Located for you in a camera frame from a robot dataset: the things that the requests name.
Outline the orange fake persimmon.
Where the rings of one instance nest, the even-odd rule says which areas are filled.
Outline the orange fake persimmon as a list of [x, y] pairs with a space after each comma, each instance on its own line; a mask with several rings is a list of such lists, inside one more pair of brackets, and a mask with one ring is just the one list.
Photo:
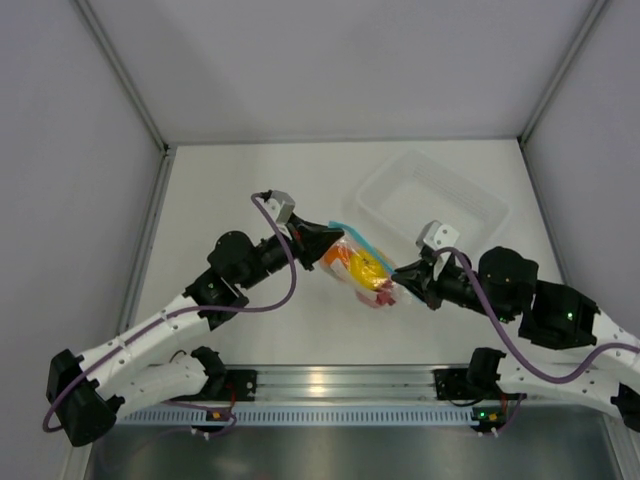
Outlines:
[[347, 244], [336, 243], [323, 255], [321, 266], [326, 270], [349, 269], [351, 249]]

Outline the red fake apple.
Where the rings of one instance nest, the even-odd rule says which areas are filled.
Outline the red fake apple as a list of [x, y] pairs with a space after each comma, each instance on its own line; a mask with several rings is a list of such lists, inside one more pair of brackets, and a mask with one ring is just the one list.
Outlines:
[[392, 282], [385, 282], [376, 290], [367, 290], [364, 294], [360, 293], [359, 299], [365, 305], [374, 309], [393, 306], [397, 303]]

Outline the clear zip top bag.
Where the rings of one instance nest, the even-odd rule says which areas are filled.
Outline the clear zip top bag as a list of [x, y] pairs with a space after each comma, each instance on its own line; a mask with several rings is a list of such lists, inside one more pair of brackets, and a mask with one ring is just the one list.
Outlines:
[[392, 280], [396, 264], [354, 227], [330, 221], [328, 226], [343, 236], [323, 254], [320, 267], [354, 291], [356, 298], [372, 309], [409, 304], [412, 295]]

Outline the yellow fake apple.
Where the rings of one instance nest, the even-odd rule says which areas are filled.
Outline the yellow fake apple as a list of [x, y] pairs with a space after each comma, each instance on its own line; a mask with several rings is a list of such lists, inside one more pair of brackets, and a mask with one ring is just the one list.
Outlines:
[[348, 272], [360, 286], [368, 290], [376, 290], [388, 280], [384, 266], [366, 251], [356, 251], [351, 255]]

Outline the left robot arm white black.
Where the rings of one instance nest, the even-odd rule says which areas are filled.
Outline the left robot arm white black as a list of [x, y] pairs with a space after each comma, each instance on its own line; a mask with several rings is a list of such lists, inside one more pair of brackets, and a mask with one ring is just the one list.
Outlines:
[[72, 446], [83, 447], [148, 406], [219, 397], [228, 381], [217, 352], [201, 346], [177, 365], [170, 357], [238, 314], [283, 307], [294, 295], [297, 270], [313, 270], [345, 235], [296, 214], [270, 225], [273, 235], [259, 242], [237, 230], [221, 235], [207, 269], [149, 319], [82, 353], [57, 353], [49, 365], [44, 431], [63, 432]]

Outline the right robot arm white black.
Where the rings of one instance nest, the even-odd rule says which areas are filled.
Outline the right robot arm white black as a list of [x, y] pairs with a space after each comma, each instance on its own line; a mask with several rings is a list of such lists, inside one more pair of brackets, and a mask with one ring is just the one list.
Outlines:
[[489, 318], [502, 348], [436, 372], [437, 397], [543, 397], [579, 404], [639, 429], [639, 340], [578, 290], [539, 279], [538, 264], [494, 247], [476, 267], [453, 247], [422, 248], [392, 279], [432, 310], [449, 302]]

